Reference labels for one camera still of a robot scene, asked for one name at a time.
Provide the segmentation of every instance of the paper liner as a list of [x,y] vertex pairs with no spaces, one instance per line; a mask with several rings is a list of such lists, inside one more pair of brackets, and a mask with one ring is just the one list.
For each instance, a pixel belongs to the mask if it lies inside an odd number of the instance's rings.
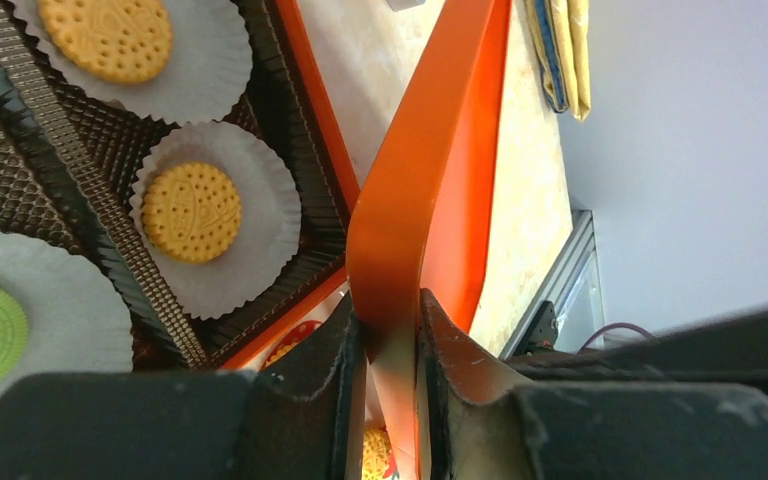
[[[186,162],[218,167],[243,203],[236,239],[218,258],[201,265],[178,262],[152,245],[143,231],[143,196],[155,173]],[[224,122],[187,125],[164,137],[143,159],[130,198],[131,218],[184,312],[218,318],[254,300],[298,253],[301,201],[290,171],[271,148]]]
[[183,125],[221,119],[246,89],[252,49],[246,24],[228,0],[166,0],[173,29],[166,68],[140,85],[117,85],[84,71],[52,43],[37,11],[37,0],[10,0],[14,16],[66,81],[103,102],[119,102],[139,117]]
[[28,343],[0,381],[47,372],[132,370],[131,316],[110,281],[84,257],[0,232],[0,288],[28,318]]

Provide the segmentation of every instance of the orange box lid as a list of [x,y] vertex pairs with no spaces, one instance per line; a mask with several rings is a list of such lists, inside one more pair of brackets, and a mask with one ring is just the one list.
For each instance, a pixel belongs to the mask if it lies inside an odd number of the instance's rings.
[[511,0],[446,1],[349,225],[349,284],[403,478],[421,478],[420,288],[468,332],[484,284],[510,14]]

